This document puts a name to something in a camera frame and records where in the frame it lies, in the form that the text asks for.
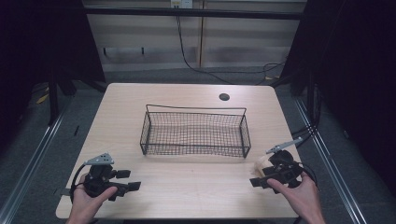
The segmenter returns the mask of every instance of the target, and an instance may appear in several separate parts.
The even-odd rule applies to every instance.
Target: metal frame
[[[295,99],[295,103],[297,105],[301,117],[303,118],[306,127],[311,127],[308,111],[303,101],[301,99]],[[343,201],[346,210],[348,211],[353,223],[366,224],[367,221],[364,218],[363,212],[361,211],[358,202],[355,200],[355,197],[353,196],[352,192],[347,186],[347,183],[345,182],[340,171],[338,170],[335,161],[332,159],[332,154],[330,153],[327,146],[324,144],[324,141],[320,136],[320,133],[318,131],[314,131],[312,128],[309,128],[309,132],[312,134],[312,140],[314,141],[314,144],[317,147],[318,154],[322,158],[323,163],[327,168],[330,177],[332,178],[332,182],[337,188],[341,200]]]
[[[3,207],[0,211],[0,223],[8,224],[12,222],[17,210],[25,196],[27,190],[29,189],[30,184],[33,181],[33,177],[35,176],[38,167],[44,159],[44,156],[50,147],[50,143],[52,142],[53,137],[58,132],[59,127],[61,126],[62,120],[64,119],[64,114],[67,111],[67,108],[70,106],[73,97],[68,97],[68,100],[65,103],[63,110],[56,120],[53,121],[52,125],[50,125],[38,147],[35,150],[35,154],[30,159],[27,164],[23,174],[21,175],[18,183],[7,197]]]
[[[36,7],[36,12],[43,13],[79,13],[98,15],[140,15],[140,16],[179,16],[179,17],[214,17],[244,18],[267,20],[299,21],[304,17],[300,12],[236,11],[194,8],[165,7]]]

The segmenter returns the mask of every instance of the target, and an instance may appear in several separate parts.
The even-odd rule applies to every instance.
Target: wire basket
[[[144,155],[212,154],[245,158],[250,151],[245,108],[166,105],[146,108],[140,138]]]

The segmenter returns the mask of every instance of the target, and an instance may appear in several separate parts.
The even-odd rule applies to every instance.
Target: wire
[[[45,85],[45,84],[46,84],[45,87],[41,87],[41,88],[37,88],[36,90],[32,90],[32,94],[34,94],[34,93],[36,93],[36,92],[38,92],[38,91],[43,91],[43,90],[45,90],[45,89],[48,87],[48,84],[47,84],[47,83],[40,83],[40,84],[39,84],[39,86],[42,86],[42,85]]]
[[[184,61],[184,63],[185,63],[192,71],[195,71],[195,72],[198,72],[198,73],[202,73],[202,74],[210,75],[210,76],[212,76],[212,77],[214,77],[214,78],[216,78],[216,79],[218,79],[218,80],[220,80],[220,81],[222,81],[222,82],[225,82],[225,83],[227,83],[227,84],[230,84],[230,85],[236,85],[236,84],[234,84],[234,83],[232,83],[232,82],[230,82],[230,81],[227,81],[227,80],[225,80],[225,79],[223,79],[223,78],[221,78],[221,77],[218,77],[218,76],[216,76],[215,74],[221,74],[221,73],[231,73],[231,74],[259,74],[259,73],[264,73],[264,78],[263,78],[260,82],[258,82],[257,84],[255,84],[255,85],[257,86],[257,85],[262,84],[262,83],[265,81],[265,77],[266,77],[266,74],[265,74],[265,73],[266,73],[266,72],[271,71],[271,70],[273,70],[273,69],[275,69],[275,68],[277,68],[277,67],[279,67],[280,65],[283,65],[283,64],[285,63],[285,62],[283,62],[283,63],[267,63],[267,64],[263,67],[262,71],[257,71],[257,72],[235,72],[235,71],[206,72],[206,71],[203,71],[203,70],[198,70],[198,69],[195,69],[195,68],[191,67],[191,66],[189,65],[189,63],[187,62],[187,60],[186,60],[186,55],[185,55],[184,46],[183,46],[183,38],[182,38],[182,34],[181,34],[181,22],[180,22],[180,17],[179,17],[179,16],[177,16],[177,30],[178,30],[178,38],[179,38],[179,41],[180,41],[181,54],[183,55],[183,61]],[[274,65],[274,67],[265,70],[265,67],[266,67],[266,66],[269,66],[269,65]]]
[[[298,216],[298,217],[294,220],[293,224],[298,224],[298,223],[300,223],[300,221],[301,221],[302,219],[303,219],[302,217]]]
[[[84,167],[85,167],[85,165],[82,164],[76,171],[75,176],[73,177],[72,186],[70,187],[70,200],[72,201],[72,203],[73,203],[73,198],[74,198],[74,191],[76,190],[77,186],[80,185],[80,184],[76,185],[76,180],[77,180],[77,177],[78,177],[79,173],[81,172],[82,168],[84,168]]]
[[[304,135],[309,133],[309,135],[303,140],[303,142],[301,142],[296,146],[297,148],[299,148],[302,144],[304,144],[312,135],[314,135],[318,131],[320,115],[321,115],[321,104],[322,104],[322,97],[320,91],[318,90],[318,87],[316,87],[316,103],[317,105],[315,109],[314,120],[308,126],[305,126],[300,130],[293,132],[291,134],[292,136],[295,136],[297,134]]]
[[[304,172],[306,172],[309,175],[309,177],[315,182],[315,185],[319,189],[317,175],[315,174],[314,170],[310,166],[308,166],[306,163],[302,163],[302,162],[298,162],[298,163],[301,164],[302,166],[308,168],[309,171],[306,170],[305,168],[303,168]]]

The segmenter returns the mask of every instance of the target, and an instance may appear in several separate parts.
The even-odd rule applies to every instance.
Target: hand
[[[318,196],[318,188],[315,182],[306,173],[302,173],[303,179],[300,186],[289,189],[275,179],[268,179],[271,188],[279,191],[288,200],[291,208],[308,223],[325,223],[321,213]]]
[[[83,175],[79,183],[84,183],[85,175]],[[117,187],[106,189],[96,198],[91,198],[86,192],[84,186],[78,185],[74,191],[74,199],[72,211],[66,223],[86,224],[92,221],[93,217],[102,206],[102,203],[117,192]]]

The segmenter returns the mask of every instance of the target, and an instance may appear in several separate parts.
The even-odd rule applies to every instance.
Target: wooden table
[[[227,93],[230,100],[219,95]],[[251,150],[247,157],[216,155],[144,156],[139,145],[146,105],[245,107]],[[91,126],[67,187],[86,160],[108,152],[115,170],[131,170],[127,183],[139,191],[104,202],[96,217],[266,218],[296,217],[288,202],[271,189],[253,188],[254,162],[266,149],[292,140],[274,89],[259,86],[111,84]],[[299,161],[295,147],[288,150]],[[71,203],[63,196],[57,217],[67,218]]]

